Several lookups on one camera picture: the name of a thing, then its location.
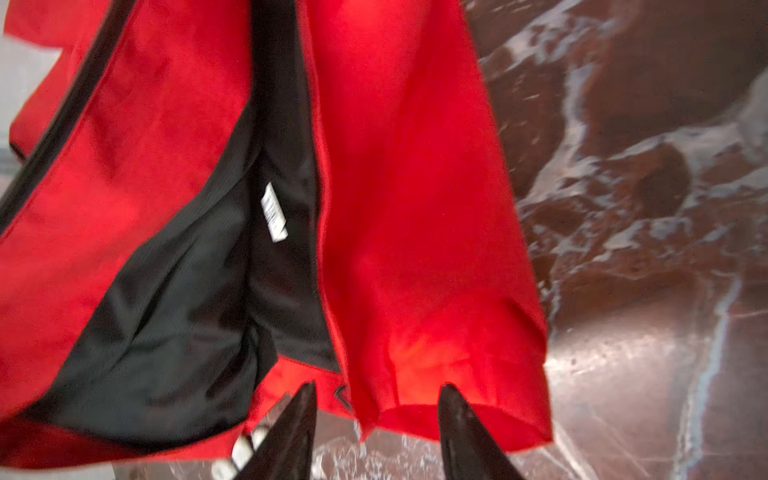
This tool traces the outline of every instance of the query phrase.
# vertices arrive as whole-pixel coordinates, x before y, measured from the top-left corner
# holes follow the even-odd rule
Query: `black lining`
[[[253,107],[203,191],[126,262],[27,417],[146,452],[242,422],[276,361],[244,308]]]
[[[263,0],[266,45],[264,146],[252,177],[252,202],[268,183],[286,215],[288,237],[270,239],[261,212],[254,218],[248,311],[272,332],[279,353],[341,372],[317,287],[318,185],[309,90],[290,0]]]
[[[136,0],[113,0],[110,4],[93,45],[51,125],[0,200],[0,234],[11,224],[67,143],[104,74],[135,4]]]

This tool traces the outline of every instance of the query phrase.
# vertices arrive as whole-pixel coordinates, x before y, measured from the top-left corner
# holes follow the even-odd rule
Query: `black piping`
[[[137,0],[113,0],[91,49],[83,60],[54,120],[29,156],[22,170],[0,200],[0,234],[22,209],[32,191],[45,177],[91,99],[96,85],[118,45]]]

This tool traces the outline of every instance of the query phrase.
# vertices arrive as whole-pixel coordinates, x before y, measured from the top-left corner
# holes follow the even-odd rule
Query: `red fabric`
[[[51,123],[108,6],[108,0],[13,0],[8,5],[7,35],[40,46],[61,48],[61,56],[51,72],[11,123],[11,144],[25,158],[29,158]]]
[[[45,22],[12,18],[56,3],[29,2],[14,0],[7,25],[54,22],[42,7],[26,14]],[[250,90],[248,4],[138,0],[64,150],[0,237],[0,444],[127,258],[210,176]],[[339,414],[330,394],[347,385],[365,435],[437,439],[452,382],[502,448],[548,442],[545,318],[458,2],[298,7],[323,185],[319,287],[343,375],[281,359],[246,428],[315,379],[320,407]],[[92,37],[17,30],[46,45]],[[39,137],[60,97],[30,101],[17,132]],[[226,454],[233,432],[163,458]]]
[[[364,434],[437,439],[452,382],[505,450],[548,442],[547,326],[458,2],[298,5],[320,289]]]
[[[249,38],[248,2],[137,3],[0,237],[0,421],[48,389],[128,257],[202,189],[250,94]]]
[[[305,382],[315,382],[319,409],[352,418],[350,412],[335,397],[336,390],[344,386],[344,378],[341,375],[281,356],[253,394],[248,419],[245,421],[245,431],[253,431],[287,393],[295,393]]]
[[[61,468],[132,458],[136,452],[53,425],[13,418],[0,422],[0,465]]]

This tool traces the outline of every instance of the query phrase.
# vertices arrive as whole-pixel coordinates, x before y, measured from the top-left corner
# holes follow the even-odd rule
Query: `white vein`
[[[635,466],[640,472],[646,476],[646,478],[650,478],[650,474],[648,473],[648,470],[643,468],[643,466],[637,461],[637,457],[629,451],[629,445],[627,441],[624,439],[624,437],[616,430],[615,427],[613,427],[610,423],[606,422],[601,416],[597,415],[596,413],[592,413],[592,416],[600,422],[603,427],[605,428],[605,433],[611,439],[614,441],[614,446],[621,451],[623,454],[623,457],[628,459],[632,465]]]
[[[714,314],[717,318],[712,339],[703,359],[703,368],[694,380],[692,388],[681,416],[680,431],[677,435],[677,451],[670,478],[685,480],[690,470],[703,458],[703,417],[709,402],[712,381],[720,372],[723,365],[730,316],[728,310],[736,301],[741,291],[741,279],[735,273],[713,271],[715,275],[731,279],[730,287],[723,297],[718,300]]]
[[[579,480],[599,480],[598,474],[595,473],[592,465],[589,465],[589,462],[581,456],[578,447],[571,440],[571,437],[568,436],[562,425],[557,422],[553,422],[553,424],[554,445],[563,455],[565,461],[568,462],[568,466],[571,467],[577,478]]]
[[[504,42],[504,44],[499,48],[506,48],[509,50],[509,52],[512,54],[512,57],[515,59],[515,63],[507,68],[507,71],[520,65],[526,58],[536,54],[541,54],[543,52],[544,49],[541,46],[541,42],[539,42],[539,45],[531,44],[531,41],[535,35],[533,32],[533,27],[543,26],[547,29],[563,28],[568,19],[566,12],[580,3],[581,0],[562,0],[554,7],[531,20],[525,26],[525,28]],[[562,43],[570,44],[580,34],[580,32],[573,32],[568,37],[564,38]]]
[[[538,450],[538,452],[541,453],[547,460],[552,462],[552,465],[558,467],[560,470],[567,473],[569,478],[572,478],[573,480],[578,480],[578,478],[574,476],[574,473],[568,467],[563,465],[562,462],[557,460],[554,457],[554,455],[552,455],[547,449],[540,449]]]
[[[643,220],[635,220],[632,224],[622,230],[614,233],[608,240],[605,240],[603,247],[606,250],[621,250],[623,248],[639,248],[640,244],[632,240],[632,237],[645,225]]]
[[[531,190],[525,198],[518,202],[518,207],[537,204],[554,194],[571,196],[584,193],[584,187],[579,183],[567,189],[560,189],[561,180],[565,177],[583,177],[594,172],[592,161],[576,161],[576,153],[584,141],[587,125],[580,120],[578,111],[581,107],[581,88],[592,73],[592,65],[571,68],[565,79],[565,98],[563,99],[562,114],[565,119],[563,140],[550,161],[538,172]]]

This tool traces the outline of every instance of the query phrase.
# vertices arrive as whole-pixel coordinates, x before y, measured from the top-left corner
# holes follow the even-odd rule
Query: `floor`
[[[462,4],[551,325],[555,442],[515,464],[530,480],[765,478],[768,5]],[[3,91],[41,68],[3,68]],[[440,462],[436,445],[359,445],[351,422],[320,417],[320,478],[427,480]]]

